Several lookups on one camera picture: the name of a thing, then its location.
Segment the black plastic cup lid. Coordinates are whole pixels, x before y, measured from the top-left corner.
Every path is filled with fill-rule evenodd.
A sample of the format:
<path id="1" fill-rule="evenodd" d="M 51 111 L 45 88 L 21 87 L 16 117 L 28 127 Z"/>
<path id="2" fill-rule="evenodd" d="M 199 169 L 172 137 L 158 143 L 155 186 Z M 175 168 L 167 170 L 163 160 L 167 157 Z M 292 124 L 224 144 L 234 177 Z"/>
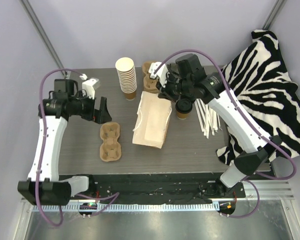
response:
<path id="1" fill-rule="evenodd" d="M 179 99 L 176 104 L 175 108 L 180 108 L 180 109 L 193 109 L 193 104 L 189 99 L 183 98 Z"/>

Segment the brown pulp cup carrier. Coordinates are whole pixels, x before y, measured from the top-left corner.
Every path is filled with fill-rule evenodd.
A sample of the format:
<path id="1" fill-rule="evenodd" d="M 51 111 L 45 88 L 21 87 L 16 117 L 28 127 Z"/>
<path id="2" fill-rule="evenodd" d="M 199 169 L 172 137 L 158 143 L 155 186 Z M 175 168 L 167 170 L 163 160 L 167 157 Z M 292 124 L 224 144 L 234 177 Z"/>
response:
<path id="1" fill-rule="evenodd" d="M 100 159 L 104 162 L 118 161 L 122 157 L 122 148 L 118 139 L 121 126 L 117 122 L 107 122 L 100 127 Z"/>

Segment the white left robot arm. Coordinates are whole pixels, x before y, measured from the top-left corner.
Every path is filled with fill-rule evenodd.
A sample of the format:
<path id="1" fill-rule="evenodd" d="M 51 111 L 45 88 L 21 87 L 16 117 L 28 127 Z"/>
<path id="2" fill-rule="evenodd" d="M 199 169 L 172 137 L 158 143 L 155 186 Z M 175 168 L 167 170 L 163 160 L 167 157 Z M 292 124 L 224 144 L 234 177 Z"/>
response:
<path id="1" fill-rule="evenodd" d="M 90 78 L 82 82 L 56 79 L 54 89 L 43 100 L 45 118 L 39 119 L 39 137 L 35 158 L 27 180 L 19 181 L 18 192 L 32 205 L 39 200 L 43 206 L 65 206 L 76 194 L 90 200 L 97 192 L 90 174 L 77 174 L 60 180 L 59 157 L 63 135 L 71 116 L 105 124 L 112 121 L 107 109 L 107 98 L 101 97 L 95 108 L 95 93 L 101 82 Z"/>

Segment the brown paper bag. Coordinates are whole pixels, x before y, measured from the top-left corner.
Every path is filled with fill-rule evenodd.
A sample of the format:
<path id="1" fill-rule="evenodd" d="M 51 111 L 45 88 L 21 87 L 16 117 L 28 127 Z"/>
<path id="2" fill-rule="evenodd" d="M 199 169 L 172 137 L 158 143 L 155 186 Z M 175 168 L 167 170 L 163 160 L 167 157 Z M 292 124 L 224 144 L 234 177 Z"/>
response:
<path id="1" fill-rule="evenodd" d="M 143 91 L 132 130 L 132 143 L 161 149 L 165 143 L 171 113 L 172 103 L 169 100 Z"/>

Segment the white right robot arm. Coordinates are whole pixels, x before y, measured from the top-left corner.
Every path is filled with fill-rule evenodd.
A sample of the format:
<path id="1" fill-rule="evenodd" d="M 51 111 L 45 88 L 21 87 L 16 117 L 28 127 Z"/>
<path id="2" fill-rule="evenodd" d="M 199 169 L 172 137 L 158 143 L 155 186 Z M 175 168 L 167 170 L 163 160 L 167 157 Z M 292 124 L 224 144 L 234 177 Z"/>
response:
<path id="1" fill-rule="evenodd" d="M 161 62 L 151 64 L 148 70 L 150 78 L 157 80 L 159 98 L 175 102 L 183 113 L 191 111 L 195 99 L 201 100 L 235 133 L 243 149 L 215 186 L 216 193 L 226 198 L 238 182 L 251 176 L 270 158 L 282 140 L 278 135 L 271 136 L 256 123 L 223 81 L 222 74 L 206 74 L 197 55 L 186 54 L 175 63 L 177 72 Z"/>

